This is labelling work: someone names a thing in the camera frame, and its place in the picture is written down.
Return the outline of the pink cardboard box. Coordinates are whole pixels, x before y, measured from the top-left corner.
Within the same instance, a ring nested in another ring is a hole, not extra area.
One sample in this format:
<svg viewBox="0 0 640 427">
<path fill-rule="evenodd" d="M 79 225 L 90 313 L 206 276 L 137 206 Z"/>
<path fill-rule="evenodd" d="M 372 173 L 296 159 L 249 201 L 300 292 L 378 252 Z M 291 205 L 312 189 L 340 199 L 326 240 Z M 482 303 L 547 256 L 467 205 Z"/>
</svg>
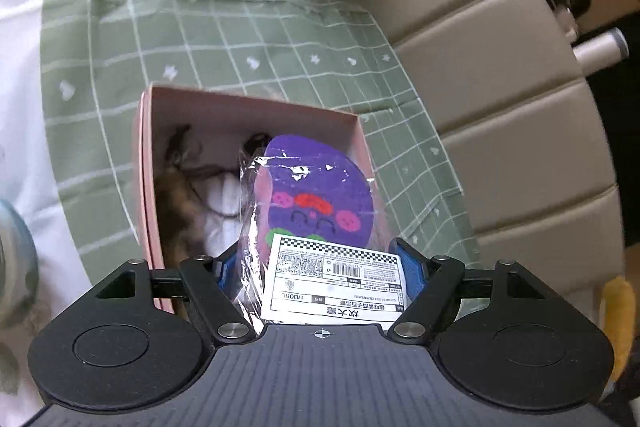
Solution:
<svg viewBox="0 0 640 427">
<path fill-rule="evenodd" d="M 355 115 L 156 84 L 137 134 L 153 268 L 211 257 L 217 280 L 203 299 L 247 320 L 383 323 L 404 307 Z"/>
</svg>

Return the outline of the beige cushioned sofa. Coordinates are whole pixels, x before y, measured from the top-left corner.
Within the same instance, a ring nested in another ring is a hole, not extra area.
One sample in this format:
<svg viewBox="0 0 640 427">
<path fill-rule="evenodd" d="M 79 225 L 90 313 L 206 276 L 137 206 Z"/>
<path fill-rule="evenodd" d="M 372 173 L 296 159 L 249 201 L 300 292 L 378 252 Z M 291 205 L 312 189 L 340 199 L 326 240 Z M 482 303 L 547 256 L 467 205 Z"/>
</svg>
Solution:
<svg viewBox="0 0 640 427">
<path fill-rule="evenodd" d="M 593 312 L 624 269 L 601 117 L 544 0 L 357 0 L 405 66 L 486 262 L 514 259 Z"/>
</svg>

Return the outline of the purple felt toy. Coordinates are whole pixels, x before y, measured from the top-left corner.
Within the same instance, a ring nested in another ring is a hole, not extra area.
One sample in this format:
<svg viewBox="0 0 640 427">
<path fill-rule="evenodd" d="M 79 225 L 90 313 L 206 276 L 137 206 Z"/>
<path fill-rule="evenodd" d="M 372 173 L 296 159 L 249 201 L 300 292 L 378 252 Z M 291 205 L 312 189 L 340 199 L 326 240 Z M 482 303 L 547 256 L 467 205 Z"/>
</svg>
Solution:
<svg viewBox="0 0 640 427">
<path fill-rule="evenodd" d="M 408 306 L 404 269 L 386 247 L 373 181 L 346 153 L 280 134 L 247 159 L 238 286 L 255 329 L 269 324 L 376 324 Z"/>
</svg>

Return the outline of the green checkered cloth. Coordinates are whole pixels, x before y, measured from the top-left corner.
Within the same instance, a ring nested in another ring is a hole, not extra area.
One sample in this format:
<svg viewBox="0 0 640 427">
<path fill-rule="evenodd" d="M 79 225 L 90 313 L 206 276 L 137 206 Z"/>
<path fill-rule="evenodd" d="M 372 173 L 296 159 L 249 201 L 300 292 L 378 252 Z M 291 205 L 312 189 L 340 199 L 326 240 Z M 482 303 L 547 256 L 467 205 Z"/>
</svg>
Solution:
<svg viewBox="0 0 640 427">
<path fill-rule="evenodd" d="M 43 0 L 53 176 L 90 280 L 134 254 L 132 124 L 153 82 L 355 113 L 392 230 L 480 260 L 462 188 L 378 23 L 350 0 Z"/>
</svg>

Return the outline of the white embroidered cloth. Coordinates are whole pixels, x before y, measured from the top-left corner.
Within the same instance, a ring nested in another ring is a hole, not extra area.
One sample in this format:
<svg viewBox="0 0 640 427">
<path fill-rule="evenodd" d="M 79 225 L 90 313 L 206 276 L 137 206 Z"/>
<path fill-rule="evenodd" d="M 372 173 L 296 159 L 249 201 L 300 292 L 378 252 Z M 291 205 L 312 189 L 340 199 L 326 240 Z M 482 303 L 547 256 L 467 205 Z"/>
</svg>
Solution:
<svg viewBox="0 0 640 427">
<path fill-rule="evenodd" d="M 27 368 L 32 338 L 90 287 L 58 197 L 42 108 L 43 0 L 1 0 L 1 197 L 24 219 L 38 254 L 36 301 L 1 334 L 1 422 L 41 407 Z"/>
</svg>

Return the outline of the brown furry plush toy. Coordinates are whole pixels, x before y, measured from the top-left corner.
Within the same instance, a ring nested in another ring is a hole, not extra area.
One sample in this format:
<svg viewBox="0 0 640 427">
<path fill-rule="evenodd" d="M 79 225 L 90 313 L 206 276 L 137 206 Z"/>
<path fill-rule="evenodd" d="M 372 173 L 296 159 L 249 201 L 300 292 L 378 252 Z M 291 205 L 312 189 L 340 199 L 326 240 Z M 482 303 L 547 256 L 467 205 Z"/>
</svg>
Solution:
<svg viewBox="0 0 640 427">
<path fill-rule="evenodd" d="M 203 147 L 190 144 L 193 127 L 179 124 L 168 139 L 160 173 L 154 178 L 154 196 L 160 251 L 167 268 L 175 268 L 186 259 L 207 255 L 204 248 L 205 211 L 195 182 L 231 172 L 242 181 L 243 170 L 250 161 L 265 152 L 272 140 L 268 133 L 251 135 L 240 147 L 239 165 L 234 168 L 218 164 L 191 166 Z M 241 209 L 246 209 L 242 194 Z"/>
</svg>

